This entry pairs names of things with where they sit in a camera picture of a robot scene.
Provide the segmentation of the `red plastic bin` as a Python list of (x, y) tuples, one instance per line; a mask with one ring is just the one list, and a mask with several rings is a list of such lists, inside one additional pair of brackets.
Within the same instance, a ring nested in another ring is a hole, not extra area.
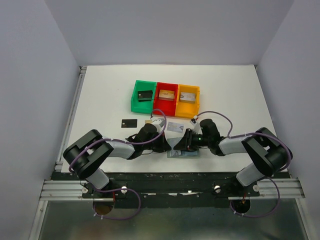
[(153, 109), (160, 109), (166, 116), (174, 117), (179, 86), (174, 83), (157, 82)]

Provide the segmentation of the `silver card stack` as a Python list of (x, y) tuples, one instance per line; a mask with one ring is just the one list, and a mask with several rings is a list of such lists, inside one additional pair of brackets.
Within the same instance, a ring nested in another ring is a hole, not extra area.
[(192, 92), (180, 92), (179, 100), (185, 103), (195, 103), (196, 102), (196, 94)]

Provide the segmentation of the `aluminium frame rail left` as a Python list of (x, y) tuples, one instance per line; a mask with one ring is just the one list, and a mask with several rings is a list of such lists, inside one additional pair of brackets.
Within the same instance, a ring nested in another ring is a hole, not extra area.
[(63, 137), (62, 137), (62, 142), (58, 151), (58, 155), (56, 158), (56, 162), (54, 165), (54, 172), (61, 172), (62, 170), (62, 166), (63, 166), (63, 151), (68, 143), (69, 137), (70, 137), (70, 131), (71, 131), (71, 127), (73, 125), (73, 121), (74, 121), (74, 112), (77, 109), (77, 105), (78, 105), (78, 101), (79, 101), (79, 97), (80, 97), (80, 93), (81, 93), (81, 89), (82, 89), (82, 85), (85, 79), (85, 75), (87, 72), (87, 66), (80, 66), (79, 67), (79, 76), (78, 76), (78, 80), (77, 80), (77, 84), (76, 84), (76, 88), (75, 88), (75, 92), (73, 95), (73, 99), (71, 102), (71, 107), (69, 110), (69, 114), (68, 114), (68, 118), (67, 118), (67, 122), (66, 122), (66, 126), (65, 126), (65, 130), (63, 133)]

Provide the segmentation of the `black credit card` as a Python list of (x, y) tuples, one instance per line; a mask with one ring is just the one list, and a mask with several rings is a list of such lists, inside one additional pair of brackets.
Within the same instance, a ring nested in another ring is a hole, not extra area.
[(121, 128), (137, 128), (138, 120), (137, 119), (122, 119)]

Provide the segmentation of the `green plastic bin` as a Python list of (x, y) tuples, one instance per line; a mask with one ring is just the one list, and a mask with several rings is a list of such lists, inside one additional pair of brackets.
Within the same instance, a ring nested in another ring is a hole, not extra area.
[(157, 83), (136, 80), (130, 101), (130, 110), (134, 113), (150, 114), (153, 110)]

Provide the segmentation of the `yellow plastic bin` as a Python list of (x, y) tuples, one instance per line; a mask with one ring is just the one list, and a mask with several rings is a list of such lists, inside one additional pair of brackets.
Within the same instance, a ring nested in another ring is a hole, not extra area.
[(199, 112), (200, 87), (193, 85), (178, 85), (175, 116), (192, 119)]

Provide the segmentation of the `sage green card holder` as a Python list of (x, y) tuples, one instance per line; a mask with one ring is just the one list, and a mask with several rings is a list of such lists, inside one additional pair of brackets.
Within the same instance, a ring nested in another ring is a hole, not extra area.
[[(167, 142), (171, 146), (171, 150), (174, 150), (173, 147), (182, 139), (182, 137), (175, 137), (175, 138), (168, 138)], [(193, 152), (188, 152), (188, 151), (182, 151), (182, 156), (180, 157), (172, 157), (171, 156), (171, 150), (167, 151), (167, 158), (173, 159), (173, 158), (199, 158), (200, 157), (200, 151), (193, 151)]]

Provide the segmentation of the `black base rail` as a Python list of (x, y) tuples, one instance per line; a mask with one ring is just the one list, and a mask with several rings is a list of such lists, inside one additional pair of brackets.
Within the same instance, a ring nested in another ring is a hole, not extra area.
[(242, 187), (232, 172), (190, 173), (110, 173), (106, 190), (101, 193), (90, 183), (83, 187), (82, 198), (115, 204), (118, 209), (141, 208), (228, 208), (229, 200), (258, 197), (256, 182)]

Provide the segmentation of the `black card stack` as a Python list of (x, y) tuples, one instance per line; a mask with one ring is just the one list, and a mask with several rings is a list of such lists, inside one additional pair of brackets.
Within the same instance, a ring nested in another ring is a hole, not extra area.
[(153, 98), (152, 90), (141, 90), (137, 92), (137, 100), (139, 102), (148, 102), (148, 101), (151, 101), (152, 98)]

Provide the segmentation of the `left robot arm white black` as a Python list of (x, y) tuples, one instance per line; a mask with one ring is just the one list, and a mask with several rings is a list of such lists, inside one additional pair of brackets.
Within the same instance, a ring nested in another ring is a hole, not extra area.
[(110, 179), (100, 168), (106, 158), (132, 160), (147, 150), (163, 153), (171, 149), (164, 131), (158, 125), (146, 123), (125, 140), (103, 138), (98, 130), (90, 130), (63, 152), (63, 158), (80, 180), (89, 182), (93, 191), (104, 198), (111, 191)]

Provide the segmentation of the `tan card stack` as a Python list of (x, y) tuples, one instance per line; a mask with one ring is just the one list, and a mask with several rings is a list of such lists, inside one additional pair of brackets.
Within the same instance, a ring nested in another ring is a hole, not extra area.
[(159, 100), (165, 100), (165, 101), (173, 101), (175, 98), (175, 92), (172, 90), (165, 90), (161, 89), (158, 94)]

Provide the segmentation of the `silver VIP credit card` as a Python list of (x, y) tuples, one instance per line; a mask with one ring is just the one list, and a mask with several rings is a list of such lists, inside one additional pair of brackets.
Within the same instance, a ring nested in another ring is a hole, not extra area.
[(184, 125), (181, 123), (176, 122), (168, 122), (167, 123), (167, 130), (176, 133), (183, 133), (184, 132)]

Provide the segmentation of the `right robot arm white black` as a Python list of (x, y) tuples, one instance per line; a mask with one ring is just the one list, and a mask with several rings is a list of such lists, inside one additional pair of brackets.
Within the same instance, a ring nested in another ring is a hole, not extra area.
[(207, 147), (216, 156), (248, 154), (252, 163), (240, 170), (228, 184), (230, 191), (241, 196), (252, 183), (271, 177), (287, 168), (293, 154), (268, 128), (255, 132), (224, 137), (211, 119), (199, 123), (202, 133), (186, 129), (182, 139), (173, 147), (175, 151), (195, 152)]

